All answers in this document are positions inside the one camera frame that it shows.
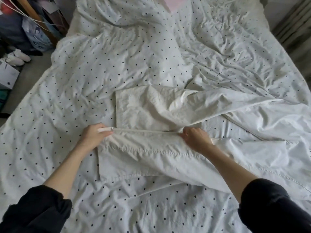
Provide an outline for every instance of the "shoe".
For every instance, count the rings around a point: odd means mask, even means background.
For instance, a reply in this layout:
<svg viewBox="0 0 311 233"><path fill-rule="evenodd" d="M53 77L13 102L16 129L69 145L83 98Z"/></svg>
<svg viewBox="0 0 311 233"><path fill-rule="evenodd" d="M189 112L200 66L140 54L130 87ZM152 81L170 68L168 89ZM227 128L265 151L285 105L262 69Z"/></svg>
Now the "shoe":
<svg viewBox="0 0 311 233"><path fill-rule="evenodd" d="M25 62L31 61L31 58L25 53L21 52L20 49L16 49L15 51L13 51L13 55L16 56L17 58L20 58L21 60Z"/></svg>
<svg viewBox="0 0 311 233"><path fill-rule="evenodd" d="M6 56L5 62L8 63L10 66L22 66L25 64L22 59L13 55L12 52Z"/></svg>

